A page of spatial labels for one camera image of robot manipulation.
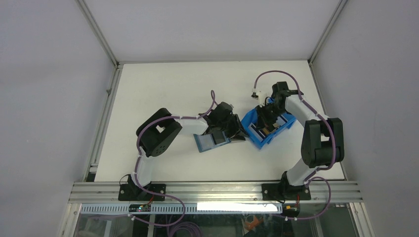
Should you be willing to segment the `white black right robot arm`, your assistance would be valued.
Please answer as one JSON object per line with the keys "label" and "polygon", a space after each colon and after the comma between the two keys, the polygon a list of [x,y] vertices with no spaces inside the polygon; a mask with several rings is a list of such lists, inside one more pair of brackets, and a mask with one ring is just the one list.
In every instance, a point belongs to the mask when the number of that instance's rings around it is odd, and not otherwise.
{"label": "white black right robot arm", "polygon": [[331,169],[343,160],[343,123],[339,118],[317,112],[299,90],[290,90],[285,81],[274,84],[272,90],[271,102],[256,107],[256,128],[272,132],[278,117],[285,113],[293,115],[303,126],[301,158],[283,173],[273,192],[291,200],[308,187],[317,172]]}

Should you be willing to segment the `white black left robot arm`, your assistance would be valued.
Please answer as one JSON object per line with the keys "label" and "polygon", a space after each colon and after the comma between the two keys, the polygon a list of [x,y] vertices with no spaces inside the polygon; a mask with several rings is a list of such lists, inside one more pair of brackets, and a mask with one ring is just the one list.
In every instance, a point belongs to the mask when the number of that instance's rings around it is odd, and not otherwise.
{"label": "white black left robot arm", "polygon": [[178,116],[160,108],[136,131],[138,156],[127,184],[136,200],[145,200],[153,194],[153,159],[162,155],[181,134],[192,134],[200,153],[249,137],[233,107],[225,102],[214,102],[206,112],[196,116]]}

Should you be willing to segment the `blue plastic bin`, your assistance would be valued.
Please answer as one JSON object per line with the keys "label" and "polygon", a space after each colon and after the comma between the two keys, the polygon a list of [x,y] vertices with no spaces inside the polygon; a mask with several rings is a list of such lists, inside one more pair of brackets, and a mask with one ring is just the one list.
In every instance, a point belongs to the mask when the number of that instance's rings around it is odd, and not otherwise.
{"label": "blue plastic bin", "polygon": [[296,118],[293,115],[289,115],[284,113],[280,115],[274,124],[273,129],[266,129],[265,132],[269,131],[271,134],[267,139],[261,140],[261,138],[256,134],[256,111],[255,109],[250,110],[245,114],[243,119],[241,120],[241,124],[247,134],[249,135],[250,141],[260,150],[263,148],[264,145],[270,144],[272,140],[277,137],[280,133],[282,133],[285,129],[290,129],[296,121]]}

